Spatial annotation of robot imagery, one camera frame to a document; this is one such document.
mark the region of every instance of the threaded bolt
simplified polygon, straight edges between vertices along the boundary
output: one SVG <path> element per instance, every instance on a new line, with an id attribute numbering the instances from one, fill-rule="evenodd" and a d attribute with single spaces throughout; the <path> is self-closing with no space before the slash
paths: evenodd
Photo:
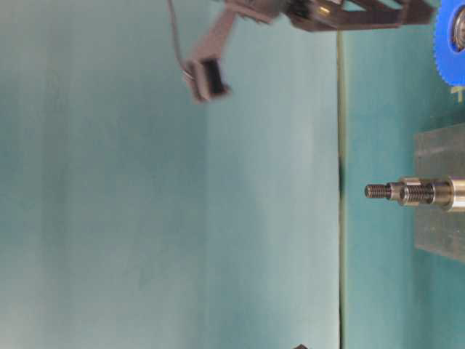
<path id="1" fill-rule="evenodd" d="M 400 190 L 400 199 L 409 203 L 430 204 L 434 200 L 434 188 L 431 184 L 406 185 Z"/>
<path id="2" fill-rule="evenodd" d="M 367 198 L 390 198 L 391 187 L 384 184 L 368 184 L 365 187 L 365 196 Z"/>

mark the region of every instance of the metal shaft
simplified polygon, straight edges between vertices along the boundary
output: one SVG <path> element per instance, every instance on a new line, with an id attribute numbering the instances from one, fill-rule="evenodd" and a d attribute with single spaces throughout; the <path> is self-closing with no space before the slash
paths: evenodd
<path id="1" fill-rule="evenodd" d="M 383 184 L 368 184 L 365 187 L 365 196 L 367 198 L 389 198 L 391 188 Z"/>
<path id="2" fill-rule="evenodd" d="M 367 198 L 387 198 L 401 206 L 435 205 L 446 212 L 465 212 L 465 178 L 443 180 L 403 177 L 398 182 L 369 184 Z"/>
<path id="3" fill-rule="evenodd" d="M 434 200 L 434 188 L 432 184 L 405 185 L 400 190 L 400 199 L 405 202 L 430 204 Z"/>

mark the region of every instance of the black object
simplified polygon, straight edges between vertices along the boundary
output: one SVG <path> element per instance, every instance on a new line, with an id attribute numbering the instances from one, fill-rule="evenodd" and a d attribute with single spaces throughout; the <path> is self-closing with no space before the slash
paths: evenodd
<path id="1" fill-rule="evenodd" d="M 293 0 L 285 14 L 292 24 L 304 31 L 347 31 L 396 28 L 404 24 L 427 24 L 434 7 L 424 0 L 394 0 L 397 9 L 378 0 Z M 344 5 L 352 2 L 362 10 L 347 11 Z"/>

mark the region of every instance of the wire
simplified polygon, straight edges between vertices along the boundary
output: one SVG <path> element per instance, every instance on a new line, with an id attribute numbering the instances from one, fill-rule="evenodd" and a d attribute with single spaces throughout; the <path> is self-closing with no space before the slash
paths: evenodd
<path id="1" fill-rule="evenodd" d="M 182 59 L 181 44 L 179 41 L 179 33 L 177 30 L 176 11 L 174 10 L 173 0 L 166 0 L 166 2 L 168 3 L 168 10 L 169 10 L 169 14 L 171 17 L 171 35 L 172 35 L 171 38 L 173 40 L 173 48 L 174 48 L 174 53 L 176 55 L 177 62 L 181 70 L 186 75 L 186 77 L 193 80 L 191 73 L 185 66 L 184 60 Z"/>

